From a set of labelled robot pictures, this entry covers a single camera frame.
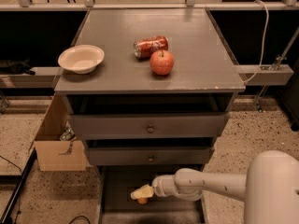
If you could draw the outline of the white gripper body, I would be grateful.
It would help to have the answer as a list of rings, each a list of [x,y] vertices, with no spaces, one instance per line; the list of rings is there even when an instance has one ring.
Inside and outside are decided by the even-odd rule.
[[[158,197],[174,196],[177,189],[173,175],[160,175],[153,179],[152,188]]]

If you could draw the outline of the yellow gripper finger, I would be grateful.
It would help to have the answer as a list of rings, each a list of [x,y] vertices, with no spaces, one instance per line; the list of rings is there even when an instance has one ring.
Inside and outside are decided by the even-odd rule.
[[[135,193],[137,193],[137,194],[152,194],[153,188],[150,185],[144,185],[141,188],[136,189]]]
[[[135,190],[131,193],[131,198],[133,200],[138,200],[138,199],[148,199],[153,196],[152,191],[144,191],[144,190]]]

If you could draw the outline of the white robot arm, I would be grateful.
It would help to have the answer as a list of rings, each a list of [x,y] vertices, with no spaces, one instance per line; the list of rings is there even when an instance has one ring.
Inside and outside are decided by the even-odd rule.
[[[131,198],[156,195],[198,201],[204,190],[243,202],[244,224],[299,224],[299,161],[276,150],[258,154],[244,175],[182,168],[155,177]]]

